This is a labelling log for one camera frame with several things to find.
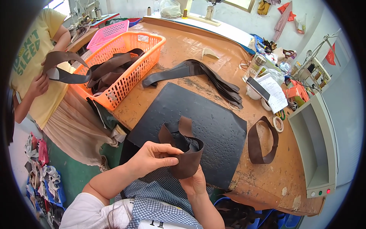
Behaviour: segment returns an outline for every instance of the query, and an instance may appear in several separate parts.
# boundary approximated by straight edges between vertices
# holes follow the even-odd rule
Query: person
[[[99,154],[103,143],[117,146],[111,131],[102,122],[88,102],[68,84],[50,80],[42,74],[46,55],[65,51],[70,43],[70,32],[62,25],[65,15],[43,9],[28,30],[23,45],[13,63],[10,87],[17,91],[14,97],[15,121],[21,123],[26,115],[71,158],[98,165],[101,171],[109,169],[107,158]],[[64,62],[57,67],[73,73],[74,68]]]
[[[223,218],[206,191],[201,166],[192,177],[179,180],[194,217],[179,206],[145,197],[139,197],[140,206],[137,196],[109,204],[110,199],[134,180],[158,168],[178,164],[178,159],[169,155],[182,153],[170,144],[146,142],[127,163],[93,177],[66,209],[60,228],[224,229]]]

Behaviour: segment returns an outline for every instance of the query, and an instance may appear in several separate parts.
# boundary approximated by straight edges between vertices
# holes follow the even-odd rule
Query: checkered apron
[[[206,187],[206,189],[211,196],[213,188]],[[186,192],[179,181],[172,177],[167,167],[157,169],[145,177],[133,181],[124,189],[124,193],[127,198],[135,198],[132,209],[133,218],[127,226],[128,229],[138,228],[140,221],[145,219],[182,223],[203,229],[202,225],[193,217],[193,210]],[[115,201],[120,199],[121,195],[117,196]]]

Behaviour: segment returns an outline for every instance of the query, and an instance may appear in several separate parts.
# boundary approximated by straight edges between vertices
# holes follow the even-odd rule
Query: perforated black mat
[[[159,143],[163,122],[192,119],[192,132],[205,143],[201,166],[206,182],[227,189],[239,163],[247,122],[232,111],[173,83],[167,83],[128,136],[138,147]]]

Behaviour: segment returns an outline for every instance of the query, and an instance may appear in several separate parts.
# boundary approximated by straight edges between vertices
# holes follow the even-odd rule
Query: yellow t-shirt
[[[51,40],[65,17],[55,10],[43,9],[26,34],[10,76],[10,86],[19,92],[21,99],[24,98],[33,78],[42,71],[41,62],[54,48]],[[68,62],[61,63],[57,67],[69,73],[75,70]],[[65,83],[49,80],[47,92],[34,99],[29,114],[41,129],[60,104],[67,88],[68,85]]]

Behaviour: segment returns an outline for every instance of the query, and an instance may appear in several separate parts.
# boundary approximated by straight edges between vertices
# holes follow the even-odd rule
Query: white sneaker
[[[105,155],[101,155],[102,157],[102,165],[99,166],[99,170],[101,172],[105,172],[107,170],[110,170],[111,168],[108,166],[108,160],[107,157]]]
[[[108,145],[117,148],[119,145],[119,142],[114,137],[111,139],[112,139],[113,143],[108,143]]]

